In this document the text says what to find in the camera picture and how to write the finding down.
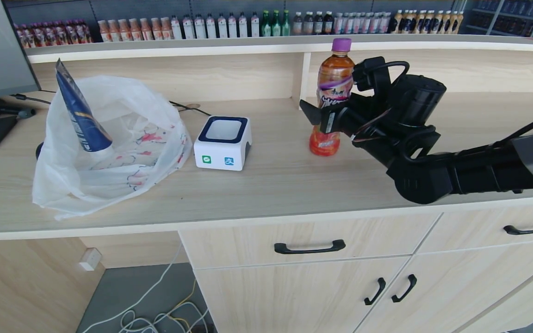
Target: shelf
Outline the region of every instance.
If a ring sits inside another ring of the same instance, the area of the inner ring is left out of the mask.
[[[360,34],[166,40],[49,46],[25,49],[25,51],[31,63],[51,63],[59,58],[62,61],[82,61],[138,57],[328,52],[332,40],[337,37],[351,38],[353,40],[352,51],[411,49],[533,51],[533,40],[526,38],[511,40],[498,36],[443,34]]]
[[[474,11],[474,12],[483,12],[483,13],[495,13],[495,11],[489,11],[487,9],[480,9],[480,8],[473,8],[472,11]]]
[[[385,175],[385,167],[351,146],[345,136],[337,155],[311,154],[307,145],[311,125],[291,99],[203,103],[201,108],[252,120],[254,144],[243,171],[199,169],[191,156],[180,170],[141,196],[64,221],[55,221],[55,211],[32,204],[34,150],[44,139],[46,112],[18,122],[0,144],[0,240],[313,222],[533,203],[531,190],[519,195],[448,196],[419,206],[402,198]],[[206,117],[193,111],[180,115],[196,138]],[[432,152],[495,142],[532,120],[533,93],[446,93],[428,122],[442,134]],[[519,200],[494,202],[509,199]]]
[[[509,32],[503,32],[499,30],[491,30],[491,33],[499,34],[500,36],[508,36],[508,37],[520,37],[516,34],[510,34]]]
[[[524,15],[517,15],[517,14],[514,14],[514,13],[500,12],[499,16],[516,17],[517,19],[531,19],[533,21],[533,17],[524,16]]]
[[[475,29],[475,30],[480,30],[480,31],[487,31],[488,29],[487,28],[481,28],[481,27],[477,27],[475,25],[466,25],[467,28],[471,28],[471,29]]]

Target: plastic bag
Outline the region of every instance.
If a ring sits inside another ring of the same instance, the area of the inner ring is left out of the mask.
[[[32,186],[32,202],[61,211],[57,220],[143,194],[179,169],[192,147],[178,110],[139,80],[95,76],[76,84],[114,153],[100,160],[83,150],[57,92]]]

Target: white scanner box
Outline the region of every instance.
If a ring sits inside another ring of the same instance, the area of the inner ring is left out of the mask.
[[[199,168],[241,171],[250,146],[249,118],[211,116],[194,143],[195,162]]]

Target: blue tube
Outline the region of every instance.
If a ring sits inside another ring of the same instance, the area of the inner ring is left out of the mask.
[[[93,117],[87,101],[61,59],[57,60],[56,69],[59,90],[61,90],[61,95],[63,95],[63,100],[69,111],[69,118],[74,124],[75,133],[80,139],[83,150],[99,152],[112,146],[112,138]]]

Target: black handle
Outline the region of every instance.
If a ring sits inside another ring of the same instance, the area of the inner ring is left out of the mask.
[[[514,226],[504,226],[503,230],[505,230],[505,232],[508,234],[514,234],[516,236],[518,234],[533,234],[533,230],[519,230]]]
[[[379,294],[381,294],[381,292],[384,291],[384,289],[385,289],[385,280],[384,280],[383,277],[378,279],[378,284],[379,284],[379,289],[378,289],[378,292],[376,293],[376,295],[374,296],[374,298],[372,298],[370,300],[370,298],[367,297],[366,299],[363,300],[364,302],[366,302],[366,305],[372,305],[376,301],[377,297],[379,297]]]
[[[328,249],[313,249],[313,250],[290,250],[285,243],[275,243],[275,252],[280,254],[309,254],[309,253],[326,253],[336,252],[346,247],[344,240],[333,240],[332,247]]]
[[[400,301],[402,301],[406,297],[406,295],[408,295],[410,293],[410,291],[416,285],[416,276],[414,274],[410,274],[409,275],[409,281],[410,281],[410,286],[409,286],[408,289],[406,289],[406,292],[404,293],[404,295],[402,295],[402,297],[397,297],[396,295],[392,296],[392,302],[400,303]]]

